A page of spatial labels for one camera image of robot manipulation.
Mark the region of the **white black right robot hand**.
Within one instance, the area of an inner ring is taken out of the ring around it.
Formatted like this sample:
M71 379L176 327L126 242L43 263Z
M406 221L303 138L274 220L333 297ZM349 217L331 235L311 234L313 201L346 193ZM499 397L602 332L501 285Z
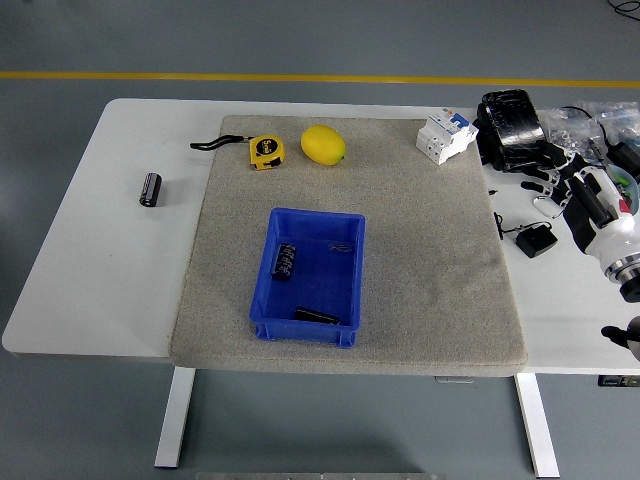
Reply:
M579 250L594 257L606 278L620 285L639 278L639 224L606 167L579 153L538 140L542 165L525 169L539 183L523 182L565 219Z

